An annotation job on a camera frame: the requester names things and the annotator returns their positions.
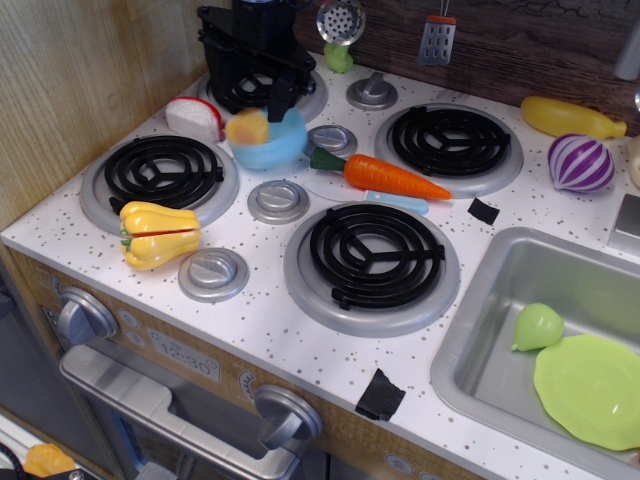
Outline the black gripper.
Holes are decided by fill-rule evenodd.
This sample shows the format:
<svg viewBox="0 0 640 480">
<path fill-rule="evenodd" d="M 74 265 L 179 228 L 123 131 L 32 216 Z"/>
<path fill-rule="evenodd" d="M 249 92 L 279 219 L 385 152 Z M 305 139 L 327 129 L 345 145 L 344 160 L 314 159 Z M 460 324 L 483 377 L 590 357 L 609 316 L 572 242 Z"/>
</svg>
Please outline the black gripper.
<svg viewBox="0 0 640 480">
<path fill-rule="evenodd" d="M 313 92 L 314 59 L 293 33 L 300 9 L 296 2 L 234 2 L 229 9 L 197 9 L 208 88 L 224 109 L 238 113 L 268 105 L 268 121 L 280 123 L 301 96 Z M 274 83 L 273 73 L 281 73 Z"/>
</svg>

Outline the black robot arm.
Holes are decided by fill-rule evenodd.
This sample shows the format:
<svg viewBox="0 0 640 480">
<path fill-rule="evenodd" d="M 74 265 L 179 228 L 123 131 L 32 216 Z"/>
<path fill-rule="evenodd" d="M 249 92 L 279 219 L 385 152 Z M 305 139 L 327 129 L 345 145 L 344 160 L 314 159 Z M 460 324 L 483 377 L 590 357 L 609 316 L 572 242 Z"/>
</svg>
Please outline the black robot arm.
<svg viewBox="0 0 640 480">
<path fill-rule="evenodd" d="M 209 91 L 235 114 L 265 108 L 279 123 L 298 99 L 315 90 L 314 58 L 295 38 L 298 1 L 233 1 L 229 9 L 202 5 L 198 32 Z"/>
</svg>

